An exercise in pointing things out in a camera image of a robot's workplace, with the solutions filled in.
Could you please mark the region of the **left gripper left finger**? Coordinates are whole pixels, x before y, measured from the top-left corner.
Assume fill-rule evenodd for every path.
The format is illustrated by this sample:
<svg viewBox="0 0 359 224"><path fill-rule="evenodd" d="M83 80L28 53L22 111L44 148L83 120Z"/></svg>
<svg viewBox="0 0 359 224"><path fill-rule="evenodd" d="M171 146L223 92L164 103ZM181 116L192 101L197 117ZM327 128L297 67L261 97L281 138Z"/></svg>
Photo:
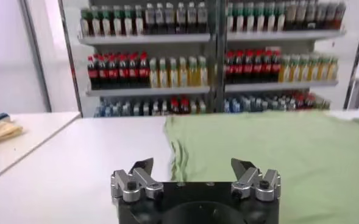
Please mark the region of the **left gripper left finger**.
<svg viewBox="0 0 359 224"><path fill-rule="evenodd" d="M129 172L115 170L111 175L111 197L121 198L126 203L135 203L142 198L158 200L164 193L164 184L151 177L154 159L137 161Z"/></svg>

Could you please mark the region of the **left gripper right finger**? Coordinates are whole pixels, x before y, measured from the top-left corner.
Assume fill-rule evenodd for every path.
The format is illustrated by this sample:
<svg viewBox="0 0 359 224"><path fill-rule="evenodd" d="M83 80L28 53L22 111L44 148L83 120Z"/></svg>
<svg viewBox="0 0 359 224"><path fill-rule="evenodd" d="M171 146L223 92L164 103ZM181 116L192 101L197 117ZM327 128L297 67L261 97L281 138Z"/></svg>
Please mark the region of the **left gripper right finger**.
<svg viewBox="0 0 359 224"><path fill-rule="evenodd" d="M231 159L237 178L231 184L232 197L244 200L254 196L262 202L278 200L281 195L281 176L277 170L268 169L265 174L250 161Z"/></svg>

